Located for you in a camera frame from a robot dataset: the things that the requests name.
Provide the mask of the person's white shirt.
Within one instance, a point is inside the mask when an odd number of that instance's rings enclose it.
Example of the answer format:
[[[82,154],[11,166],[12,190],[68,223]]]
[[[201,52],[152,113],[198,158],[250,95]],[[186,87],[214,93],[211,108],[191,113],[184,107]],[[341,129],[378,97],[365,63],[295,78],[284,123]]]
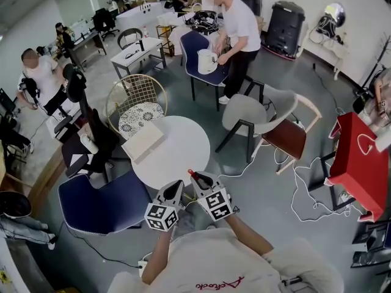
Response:
[[[302,238],[260,256],[228,228],[186,234],[152,284],[118,273],[108,293],[344,293],[336,269]]]

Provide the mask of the floral seat cushion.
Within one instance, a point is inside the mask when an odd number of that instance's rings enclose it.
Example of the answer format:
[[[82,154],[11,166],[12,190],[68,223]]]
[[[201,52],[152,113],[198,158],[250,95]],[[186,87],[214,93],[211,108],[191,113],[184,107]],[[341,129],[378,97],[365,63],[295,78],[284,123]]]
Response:
[[[119,132],[128,140],[143,128],[146,123],[163,118],[164,112],[158,103],[139,103],[126,110],[119,119]]]

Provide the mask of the white bottle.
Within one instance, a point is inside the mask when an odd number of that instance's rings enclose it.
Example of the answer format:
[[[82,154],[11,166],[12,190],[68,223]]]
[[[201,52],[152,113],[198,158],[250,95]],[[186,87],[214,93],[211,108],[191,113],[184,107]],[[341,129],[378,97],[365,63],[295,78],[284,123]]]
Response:
[[[98,153],[98,147],[87,134],[80,135],[80,142],[91,154],[95,155]]]

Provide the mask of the cream flat box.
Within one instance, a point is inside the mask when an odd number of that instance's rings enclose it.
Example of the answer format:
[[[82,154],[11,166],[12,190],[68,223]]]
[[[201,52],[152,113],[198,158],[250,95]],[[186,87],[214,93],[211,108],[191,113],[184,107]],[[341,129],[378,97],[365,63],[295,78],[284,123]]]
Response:
[[[149,122],[130,137],[122,148],[133,163],[139,164],[165,140],[164,133],[153,122]]]

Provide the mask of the black metal shelf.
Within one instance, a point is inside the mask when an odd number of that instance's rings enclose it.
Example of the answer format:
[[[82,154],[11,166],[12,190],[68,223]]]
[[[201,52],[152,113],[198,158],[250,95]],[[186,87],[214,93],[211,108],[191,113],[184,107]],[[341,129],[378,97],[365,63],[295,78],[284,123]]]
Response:
[[[352,269],[384,265],[391,268],[391,219],[363,223],[351,248]]]

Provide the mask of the black bag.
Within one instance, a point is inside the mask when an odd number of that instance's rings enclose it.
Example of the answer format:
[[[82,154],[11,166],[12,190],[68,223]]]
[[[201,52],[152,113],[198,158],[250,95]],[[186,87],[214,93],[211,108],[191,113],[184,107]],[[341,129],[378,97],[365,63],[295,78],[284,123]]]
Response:
[[[336,28],[337,22],[330,14],[323,15],[317,25],[317,33],[326,36],[327,38],[334,39],[336,38]]]

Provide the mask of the black coat rack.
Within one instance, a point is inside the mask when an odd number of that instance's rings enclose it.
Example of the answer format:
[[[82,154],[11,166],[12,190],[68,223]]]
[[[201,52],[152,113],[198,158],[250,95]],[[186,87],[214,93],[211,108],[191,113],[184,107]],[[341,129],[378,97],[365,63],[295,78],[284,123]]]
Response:
[[[391,51],[391,34],[390,35],[384,34],[384,36],[386,39],[384,40],[384,42],[381,42],[381,52],[380,52],[379,56],[376,57],[375,65],[373,66],[369,75],[367,76],[366,80],[364,81],[363,85],[361,86],[361,89],[364,89],[366,87],[366,85],[368,84],[368,82],[371,80],[373,74],[377,70],[378,66],[381,64],[381,60],[384,57],[384,55]]]

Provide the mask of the white desk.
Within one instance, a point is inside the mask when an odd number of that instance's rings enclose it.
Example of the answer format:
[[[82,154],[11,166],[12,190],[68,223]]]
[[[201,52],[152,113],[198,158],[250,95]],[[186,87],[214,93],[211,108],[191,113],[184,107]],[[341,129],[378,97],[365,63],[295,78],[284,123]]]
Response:
[[[167,67],[163,41],[146,37],[125,48],[111,59],[119,79],[136,73],[148,73],[152,69],[163,70]]]

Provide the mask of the red paper bag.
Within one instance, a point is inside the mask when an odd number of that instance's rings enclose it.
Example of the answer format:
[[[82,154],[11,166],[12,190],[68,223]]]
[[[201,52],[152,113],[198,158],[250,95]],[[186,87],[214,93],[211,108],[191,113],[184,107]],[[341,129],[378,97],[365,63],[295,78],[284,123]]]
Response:
[[[376,149],[376,135],[354,112],[337,117],[334,136],[340,133],[335,159],[324,181],[341,184],[367,211],[361,222],[376,222],[386,209],[389,152]]]

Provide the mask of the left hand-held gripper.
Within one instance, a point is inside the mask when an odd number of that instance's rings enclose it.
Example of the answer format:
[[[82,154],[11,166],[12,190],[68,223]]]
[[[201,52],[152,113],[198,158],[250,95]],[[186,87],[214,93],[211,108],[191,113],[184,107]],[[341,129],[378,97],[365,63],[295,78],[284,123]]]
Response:
[[[177,210],[182,208],[182,193],[185,184],[182,180],[172,181],[162,187],[154,201],[157,203],[171,203],[171,206],[149,203],[144,215],[147,225],[153,229],[168,232],[178,222]]]

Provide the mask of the white low cabinet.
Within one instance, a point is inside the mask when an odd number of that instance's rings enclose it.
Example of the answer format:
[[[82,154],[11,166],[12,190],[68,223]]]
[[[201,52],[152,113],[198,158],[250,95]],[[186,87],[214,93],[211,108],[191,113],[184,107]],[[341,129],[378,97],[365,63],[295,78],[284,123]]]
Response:
[[[65,118],[57,120],[55,117],[50,116],[46,121],[45,125],[48,129],[50,136],[53,139],[60,140],[60,138],[70,129],[79,131],[81,126],[77,124],[77,121],[81,118],[80,109],[72,109]]]

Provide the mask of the black office chair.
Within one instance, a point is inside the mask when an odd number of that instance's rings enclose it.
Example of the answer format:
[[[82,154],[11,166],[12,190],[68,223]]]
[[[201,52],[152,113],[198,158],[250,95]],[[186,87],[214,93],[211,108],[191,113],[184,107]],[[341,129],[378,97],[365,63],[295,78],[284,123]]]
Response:
[[[62,157],[67,167],[65,174],[68,178],[71,178],[80,171],[85,170],[87,176],[90,176],[92,173],[102,174],[104,181],[108,182],[106,164],[112,165],[115,161],[120,162],[124,160],[122,157],[113,156],[120,139],[114,131],[103,124],[98,111],[90,108],[85,94],[86,79],[84,75],[69,63],[63,69],[63,77],[68,81],[66,86],[67,98],[71,102],[79,104],[82,116],[89,125],[92,140],[99,149],[98,153],[93,155],[90,164],[86,164],[83,167],[80,165],[70,166],[73,154],[91,154],[80,142],[80,135],[77,132],[74,133],[61,148]]]

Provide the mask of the blue padded chair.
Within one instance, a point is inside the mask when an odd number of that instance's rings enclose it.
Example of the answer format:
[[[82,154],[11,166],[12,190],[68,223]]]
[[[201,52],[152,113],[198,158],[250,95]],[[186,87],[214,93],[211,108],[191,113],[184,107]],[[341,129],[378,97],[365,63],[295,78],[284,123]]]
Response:
[[[86,175],[75,176],[59,186],[58,196],[69,228],[102,236],[140,228],[152,202],[144,183],[132,170],[99,189]]]
[[[228,76],[228,66],[218,64],[216,70],[211,74],[203,75],[198,72],[197,52],[200,49],[208,49],[210,46],[210,41],[196,31],[190,31],[180,37],[180,46],[185,61],[185,72],[190,77],[192,100],[196,100],[195,81],[202,82],[206,85],[211,85],[214,87],[216,109],[219,112],[219,85]]]

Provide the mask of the person's left forearm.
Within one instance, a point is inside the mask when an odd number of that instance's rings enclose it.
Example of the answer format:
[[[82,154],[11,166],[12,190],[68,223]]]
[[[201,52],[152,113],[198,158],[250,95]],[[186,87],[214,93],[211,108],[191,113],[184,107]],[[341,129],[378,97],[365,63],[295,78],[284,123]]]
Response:
[[[141,277],[143,283],[151,285],[166,268],[172,232],[173,229],[159,234],[152,255]]]

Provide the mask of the black round-back chair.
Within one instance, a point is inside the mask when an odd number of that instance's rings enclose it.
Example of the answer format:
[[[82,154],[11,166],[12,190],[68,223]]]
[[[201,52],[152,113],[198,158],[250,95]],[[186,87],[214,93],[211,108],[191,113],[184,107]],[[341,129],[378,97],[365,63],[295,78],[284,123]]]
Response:
[[[130,28],[124,30],[117,39],[117,44],[121,50],[129,47],[133,43],[136,43],[138,40],[143,38],[143,33],[138,28]]]

